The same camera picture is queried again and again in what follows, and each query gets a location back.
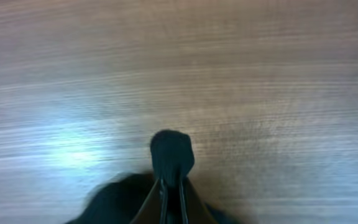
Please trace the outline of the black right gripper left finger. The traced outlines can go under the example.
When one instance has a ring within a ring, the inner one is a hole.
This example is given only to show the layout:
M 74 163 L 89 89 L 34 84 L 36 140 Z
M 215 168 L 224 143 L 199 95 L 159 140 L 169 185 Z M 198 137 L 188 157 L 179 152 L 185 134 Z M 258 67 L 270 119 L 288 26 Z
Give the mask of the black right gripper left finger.
M 158 179 L 130 224 L 166 224 L 167 205 L 167 185 Z

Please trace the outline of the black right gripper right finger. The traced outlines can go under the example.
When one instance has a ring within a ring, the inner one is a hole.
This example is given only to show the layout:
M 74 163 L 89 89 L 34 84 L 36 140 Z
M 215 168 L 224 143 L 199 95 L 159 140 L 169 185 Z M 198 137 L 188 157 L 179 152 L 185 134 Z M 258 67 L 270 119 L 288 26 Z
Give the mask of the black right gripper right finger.
M 179 194 L 183 224 L 218 224 L 189 178 L 183 179 L 179 184 Z

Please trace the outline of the black t-shirt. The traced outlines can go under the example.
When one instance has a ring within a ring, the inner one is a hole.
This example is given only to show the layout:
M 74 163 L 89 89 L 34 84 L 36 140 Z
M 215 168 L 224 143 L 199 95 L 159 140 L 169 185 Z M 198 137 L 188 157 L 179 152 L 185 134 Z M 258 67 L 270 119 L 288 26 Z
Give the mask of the black t-shirt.
M 168 189 L 166 224 L 183 224 L 179 184 L 188 178 L 195 164 L 191 138 L 185 133 L 161 130 L 150 141 L 153 171 L 131 174 L 98 189 L 85 209 L 67 224 L 130 223 L 140 210 L 154 183 L 160 179 Z M 218 224 L 236 223 L 236 219 L 202 200 Z

